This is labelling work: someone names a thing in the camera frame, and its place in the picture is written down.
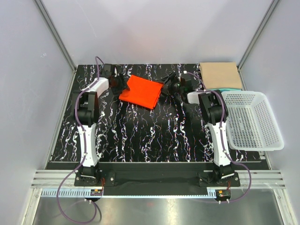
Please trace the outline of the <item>orange t shirt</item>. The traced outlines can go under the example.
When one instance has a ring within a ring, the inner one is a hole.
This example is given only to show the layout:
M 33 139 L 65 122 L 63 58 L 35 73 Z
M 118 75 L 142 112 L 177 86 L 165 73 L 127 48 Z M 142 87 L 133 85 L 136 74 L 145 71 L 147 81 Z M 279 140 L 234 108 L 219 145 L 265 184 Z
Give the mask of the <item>orange t shirt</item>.
M 130 90 L 123 90 L 119 100 L 154 109 L 163 84 L 131 75 L 127 81 Z

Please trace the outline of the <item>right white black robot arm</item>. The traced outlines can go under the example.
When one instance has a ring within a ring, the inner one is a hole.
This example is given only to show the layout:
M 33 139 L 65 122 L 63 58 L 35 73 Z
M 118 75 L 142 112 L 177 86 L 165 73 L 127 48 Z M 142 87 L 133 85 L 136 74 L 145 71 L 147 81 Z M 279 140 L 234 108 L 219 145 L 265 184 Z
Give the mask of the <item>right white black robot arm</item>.
M 190 79 L 179 76 L 176 72 L 161 78 L 163 85 L 161 94 L 164 96 L 180 95 L 187 104 L 198 104 L 201 117 L 208 124 L 213 148 L 213 170 L 206 177 L 199 177 L 206 183 L 214 182 L 219 186 L 225 185 L 234 175 L 229 147 L 226 137 L 226 119 L 228 109 L 219 90 L 208 90 L 202 83 L 201 90 L 195 90 Z

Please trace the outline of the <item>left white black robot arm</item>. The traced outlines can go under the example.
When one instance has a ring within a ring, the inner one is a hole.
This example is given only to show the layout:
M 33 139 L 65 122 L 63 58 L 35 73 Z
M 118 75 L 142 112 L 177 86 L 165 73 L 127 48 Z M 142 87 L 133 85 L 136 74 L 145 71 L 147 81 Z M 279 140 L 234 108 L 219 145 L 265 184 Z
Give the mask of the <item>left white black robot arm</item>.
M 98 157 L 96 154 L 96 124 L 99 119 L 98 98 L 108 89 L 115 96 L 124 90 L 130 90 L 124 76 L 113 64 L 104 64 L 99 76 L 81 91 L 72 93 L 72 113 L 79 131 L 81 144 L 81 160 L 75 171 L 79 177 L 92 186 L 101 181 Z

